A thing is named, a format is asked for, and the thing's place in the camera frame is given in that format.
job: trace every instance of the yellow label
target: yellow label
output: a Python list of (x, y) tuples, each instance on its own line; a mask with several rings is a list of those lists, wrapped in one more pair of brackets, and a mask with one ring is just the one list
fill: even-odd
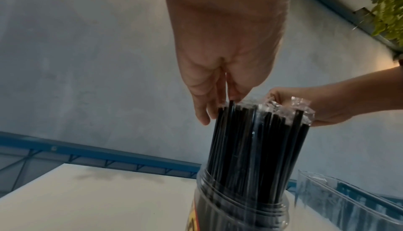
[(192, 202), (192, 208), (190, 209), (188, 224), (186, 226), (186, 231), (200, 231), (199, 221), (197, 220), (196, 206), (194, 204), (194, 199)]

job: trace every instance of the white countertop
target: white countertop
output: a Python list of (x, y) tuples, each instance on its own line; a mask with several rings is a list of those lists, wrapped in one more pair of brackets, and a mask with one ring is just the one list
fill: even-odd
[(182, 231), (195, 188), (194, 179), (64, 164), (0, 199), (0, 230)]

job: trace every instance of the skin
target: skin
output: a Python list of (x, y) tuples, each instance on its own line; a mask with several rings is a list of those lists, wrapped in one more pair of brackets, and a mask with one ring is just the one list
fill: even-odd
[(270, 74), (289, 0), (166, 0), (179, 71), (204, 125)]
[(403, 110), (403, 67), (396, 67), (319, 87), (273, 88), (267, 97), (290, 105), (291, 97), (311, 101), (313, 126), (338, 124), (378, 111)]

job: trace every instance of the gray wall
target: gray wall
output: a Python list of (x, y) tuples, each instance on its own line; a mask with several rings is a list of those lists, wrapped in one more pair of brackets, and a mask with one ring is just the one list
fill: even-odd
[[(393, 66), (353, 29), (293, 0), (277, 65), (254, 93)], [(213, 125), (194, 117), (173, 44), (165, 0), (0, 0), (0, 131), (204, 162)], [(297, 168), (401, 196), (402, 131), (402, 112), (313, 129)]]

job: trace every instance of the green leaves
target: green leaves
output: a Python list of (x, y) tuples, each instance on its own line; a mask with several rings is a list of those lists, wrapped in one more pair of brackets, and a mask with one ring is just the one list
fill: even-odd
[(375, 30), (373, 36), (386, 33), (385, 38), (395, 40), (403, 47), (403, 0), (371, 0)]

